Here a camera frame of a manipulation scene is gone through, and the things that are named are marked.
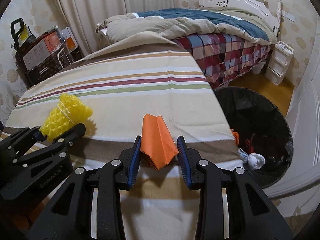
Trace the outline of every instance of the blue blanket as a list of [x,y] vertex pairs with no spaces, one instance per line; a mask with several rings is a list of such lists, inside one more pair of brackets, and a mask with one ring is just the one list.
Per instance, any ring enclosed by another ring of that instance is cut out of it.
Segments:
[[148,16],[161,16],[165,19],[172,19],[178,17],[187,17],[193,20],[196,19],[207,19],[213,24],[217,25],[219,23],[225,23],[237,27],[241,30],[246,31],[253,38],[262,38],[265,41],[269,41],[269,38],[265,31],[256,25],[242,20],[237,19],[237,17],[223,15],[217,12],[203,11],[203,10],[193,10],[193,9],[181,9],[181,8],[170,8],[163,9],[158,11],[148,11],[148,12],[139,12],[137,13],[139,17],[148,17]]

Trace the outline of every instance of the headboard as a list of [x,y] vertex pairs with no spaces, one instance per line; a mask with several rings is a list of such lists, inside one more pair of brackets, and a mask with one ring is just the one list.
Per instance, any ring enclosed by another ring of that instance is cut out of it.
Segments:
[[278,0],[276,17],[274,17],[269,9],[265,6],[267,0],[199,0],[200,7],[237,7],[250,11],[262,19],[264,19],[274,31],[278,34],[281,22],[281,0]]

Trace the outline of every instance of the yellow foam net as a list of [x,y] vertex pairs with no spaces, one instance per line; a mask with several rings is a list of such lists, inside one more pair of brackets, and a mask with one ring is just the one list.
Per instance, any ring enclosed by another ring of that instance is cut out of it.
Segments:
[[47,135],[48,141],[52,141],[76,124],[86,121],[92,113],[92,108],[84,105],[78,97],[64,93],[39,130],[44,136]]

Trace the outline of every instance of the trash can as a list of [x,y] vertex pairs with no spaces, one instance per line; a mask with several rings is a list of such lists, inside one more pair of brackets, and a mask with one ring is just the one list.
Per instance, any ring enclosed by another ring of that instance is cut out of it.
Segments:
[[260,187],[275,184],[289,168],[293,140],[280,110],[267,98],[250,89],[226,87],[214,91],[231,129],[239,133],[239,147],[251,140],[255,153],[266,163],[258,170],[244,164],[246,171]]

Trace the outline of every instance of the white string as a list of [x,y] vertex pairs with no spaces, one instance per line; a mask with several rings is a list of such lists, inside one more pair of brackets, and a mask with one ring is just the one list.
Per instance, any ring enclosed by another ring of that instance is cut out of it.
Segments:
[[76,121],[75,121],[75,120],[71,120],[71,118],[70,118],[70,117],[72,117],[72,115],[71,115],[71,113],[69,112],[69,110],[65,107],[65,105],[64,105],[61,101],[60,101],[60,103],[62,104],[62,106],[63,106],[64,109],[66,110],[67,114],[69,114],[69,115],[67,115],[67,114],[60,108],[60,106],[59,106],[59,104],[58,104],[59,110],[64,114],[64,116],[65,116],[71,123],[73,123],[74,125],[76,125]]

